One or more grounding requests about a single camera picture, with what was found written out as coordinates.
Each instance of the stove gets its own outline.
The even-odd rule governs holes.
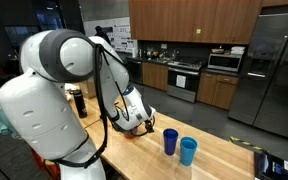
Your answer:
[[[167,94],[194,103],[200,80],[200,69],[207,60],[180,57],[168,63]]]
[[[206,66],[207,60],[192,58],[192,57],[182,57],[168,63],[168,66],[174,68],[181,68],[193,71],[199,71],[202,67]]]

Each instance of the person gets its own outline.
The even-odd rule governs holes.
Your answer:
[[[107,43],[111,45],[110,39],[108,38],[106,33],[103,32],[103,29],[101,26],[96,26],[95,30],[96,30],[95,36],[99,36],[99,37],[105,39],[107,41]]]

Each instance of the countertop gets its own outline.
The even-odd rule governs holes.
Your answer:
[[[152,60],[148,60],[147,58],[143,58],[143,57],[136,57],[133,58],[132,56],[128,56],[125,58],[127,61],[141,61],[141,62],[148,62],[148,63],[154,63],[154,64],[159,64],[159,65],[165,65],[167,66],[167,63],[170,61],[167,60],[163,60],[163,59],[152,59]]]
[[[96,104],[96,98],[84,98],[84,101],[89,106]],[[97,108],[94,108],[88,114],[98,115],[96,111]],[[98,116],[88,116],[81,121],[88,119],[98,119]],[[254,179],[253,152],[158,112],[153,128],[153,133],[126,139],[109,123],[103,159],[126,179]],[[166,128],[173,128],[179,133],[173,156],[164,153],[163,131]],[[98,148],[104,137],[102,121],[92,123],[85,130]],[[184,136],[193,137],[198,142],[193,163],[189,167],[179,162],[180,139]]]
[[[238,73],[238,72],[236,73],[236,72],[222,71],[222,70],[217,70],[217,69],[210,69],[210,68],[207,68],[207,67],[201,69],[201,72],[219,74],[219,75],[236,77],[236,78],[240,78],[240,76],[241,76],[241,74]]]

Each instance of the stainless steel refrigerator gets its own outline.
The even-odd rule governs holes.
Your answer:
[[[229,117],[288,137],[288,14],[259,16]]]

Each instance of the wooden cabinet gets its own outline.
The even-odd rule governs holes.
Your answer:
[[[262,0],[240,0],[228,43],[249,44],[261,4]]]
[[[263,0],[129,0],[132,39],[248,44]]]
[[[229,38],[234,25],[238,2],[237,0],[218,0],[211,42],[230,42]]]
[[[228,110],[238,82],[235,77],[202,73],[197,100]]]
[[[196,0],[129,0],[131,37],[189,42]]]
[[[218,0],[211,42],[249,44],[262,0]]]
[[[218,0],[198,0],[195,9],[193,41],[210,42]]]
[[[192,42],[191,33],[196,12],[196,0],[164,1],[163,10],[168,11],[166,21],[162,20],[164,40]]]
[[[202,73],[197,93],[197,100],[206,104],[212,104],[216,89],[217,75]]]
[[[142,72],[144,85],[163,91],[167,90],[167,66],[143,62]]]

